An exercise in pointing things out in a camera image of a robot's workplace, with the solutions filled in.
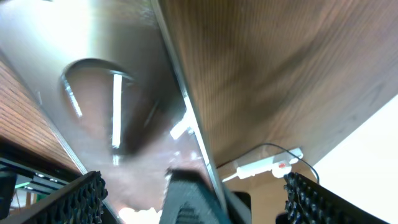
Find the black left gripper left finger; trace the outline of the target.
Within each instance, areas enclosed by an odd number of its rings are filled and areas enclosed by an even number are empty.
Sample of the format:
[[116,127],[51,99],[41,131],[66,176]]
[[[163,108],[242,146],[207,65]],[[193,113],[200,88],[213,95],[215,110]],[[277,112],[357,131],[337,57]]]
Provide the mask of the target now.
[[101,172],[91,171],[1,224],[99,224],[108,196]]

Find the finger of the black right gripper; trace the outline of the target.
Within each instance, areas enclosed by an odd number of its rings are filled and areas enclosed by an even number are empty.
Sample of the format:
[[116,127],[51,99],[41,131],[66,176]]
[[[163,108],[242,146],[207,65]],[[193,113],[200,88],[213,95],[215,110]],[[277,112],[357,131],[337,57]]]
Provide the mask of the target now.
[[251,224],[252,215],[249,207],[226,186],[223,187],[228,215],[234,224]]
[[231,224],[200,173],[170,169],[160,224]]

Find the Samsung Galaxy smartphone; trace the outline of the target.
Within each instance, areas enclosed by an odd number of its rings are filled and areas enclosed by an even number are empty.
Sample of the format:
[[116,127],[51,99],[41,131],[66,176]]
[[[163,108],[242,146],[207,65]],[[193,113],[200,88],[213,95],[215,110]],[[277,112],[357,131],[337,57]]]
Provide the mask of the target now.
[[224,202],[151,1],[2,1],[1,54],[119,222],[162,209],[171,169]]

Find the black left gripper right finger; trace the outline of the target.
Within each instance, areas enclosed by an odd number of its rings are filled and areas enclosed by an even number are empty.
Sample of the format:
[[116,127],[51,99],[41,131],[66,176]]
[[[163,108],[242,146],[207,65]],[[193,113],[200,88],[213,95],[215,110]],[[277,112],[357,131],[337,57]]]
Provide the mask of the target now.
[[285,224],[385,224],[301,174],[291,172],[284,180]]

